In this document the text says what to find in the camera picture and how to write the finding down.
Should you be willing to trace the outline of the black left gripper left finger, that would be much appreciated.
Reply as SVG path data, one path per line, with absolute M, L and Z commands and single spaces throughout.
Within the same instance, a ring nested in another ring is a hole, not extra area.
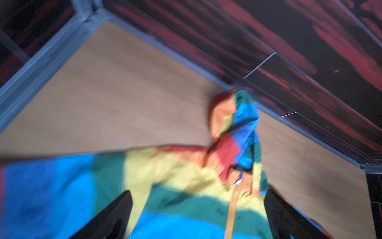
M 133 200 L 129 190 L 98 213 L 89 223 L 75 233 L 73 239 L 123 239 L 130 218 Z

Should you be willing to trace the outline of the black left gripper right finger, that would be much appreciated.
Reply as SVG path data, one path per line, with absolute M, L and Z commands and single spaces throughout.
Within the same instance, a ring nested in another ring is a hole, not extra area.
M 329 239 L 329 233 L 278 192 L 269 189 L 264 205 L 274 239 Z

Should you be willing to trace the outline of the rainbow striped zip jacket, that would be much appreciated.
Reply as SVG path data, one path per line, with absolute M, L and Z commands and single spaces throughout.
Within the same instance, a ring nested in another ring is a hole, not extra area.
M 213 145 L 166 145 L 1 165 L 1 238 L 72 239 L 126 190 L 124 239 L 274 239 L 270 189 L 244 90 L 210 107 Z

